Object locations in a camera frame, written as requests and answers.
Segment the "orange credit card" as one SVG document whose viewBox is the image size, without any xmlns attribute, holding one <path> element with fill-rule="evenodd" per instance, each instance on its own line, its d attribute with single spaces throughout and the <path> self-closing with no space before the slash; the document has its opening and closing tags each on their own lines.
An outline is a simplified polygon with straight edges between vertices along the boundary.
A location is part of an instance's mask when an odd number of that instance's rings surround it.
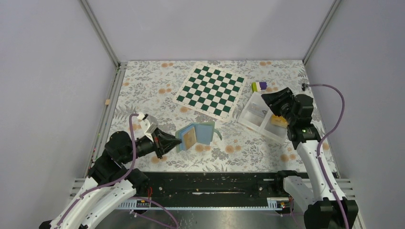
<svg viewBox="0 0 405 229">
<path fill-rule="evenodd" d="M 183 135 L 184 140 L 184 150 L 190 149 L 196 142 L 196 133 L 195 127 L 190 128 L 185 134 Z"/>
<path fill-rule="evenodd" d="M 270 123 L 272 125 L 279 126 L 282 128 L 286 128 L 288 126 L 288 122 L 286 121 L 285 118 L 283 118 L 281 116 L 276 116 L 274 114 L 272 114 L 270 117 Z"/>
</svg>

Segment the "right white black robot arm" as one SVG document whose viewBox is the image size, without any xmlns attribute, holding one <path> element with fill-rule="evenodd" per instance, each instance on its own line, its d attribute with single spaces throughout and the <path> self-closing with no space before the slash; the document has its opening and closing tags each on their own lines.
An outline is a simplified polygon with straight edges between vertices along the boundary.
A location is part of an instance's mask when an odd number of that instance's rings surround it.
<svg viewBox="0 0 405 229">
<path fill-rule="evenodd" d="M 339 187 L 325 160 L 323 138 L 312 123 L 313 98 L 294 95 L 289 88 L 261 98 L 276 116 L 287 121 L 287 136 L 306 168 L 311 189 L 293 171 L 278 172 L 275 193 L 292 197 L 304 214 L 307 229 L 351 229 L 358 215 L 355 200 L 349 200 Z"/>
</svg>

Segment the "green leather card holder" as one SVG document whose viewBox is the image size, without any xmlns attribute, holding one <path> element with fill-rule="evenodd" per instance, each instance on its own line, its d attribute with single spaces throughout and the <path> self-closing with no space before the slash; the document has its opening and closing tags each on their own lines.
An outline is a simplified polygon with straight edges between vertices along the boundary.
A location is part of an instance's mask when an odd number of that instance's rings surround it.
<svg viewBox="0 0 405 229">
<path fill-rule="evenodd" d="M 189 132 L 192 134 L 191 143 L 193 144 L 199 143 L 203 145 L 210 145 L 210 143 L 213 141 L 214 134 L 217 134 L 220 140 L 223 139 L 219 130 L 215 128 L 214 121 L 202 123 L 193 122 L 175 132 L 175 137 L 182 141 L 178 146 L 176 146 L 177 153 L 180 151 L 186 151 L 193 145 L 187 146 L 188 140 L 186 135 Z"/>
</svg>

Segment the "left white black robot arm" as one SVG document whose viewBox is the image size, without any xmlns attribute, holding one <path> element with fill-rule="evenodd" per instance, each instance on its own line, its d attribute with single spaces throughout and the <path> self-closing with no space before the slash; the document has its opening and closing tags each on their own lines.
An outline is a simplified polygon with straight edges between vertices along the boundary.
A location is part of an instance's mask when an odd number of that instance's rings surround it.
<svg viewBox="0 0 405 229">
<path fill-rule="evenodd" d="M 181 140 L 156 129 L 152 139 L 146 136 L 134 141 L 125 131 L 111 135 L 102 156 L 90 168 L 85 182 L 68 207 L 55 219 L 44 221 L 41 229 L 94 229 L 121 203 L 148 191 L 149 179 L 139 169 L 125 164 L 155 152 L 162 156 Z"/>
</svg>

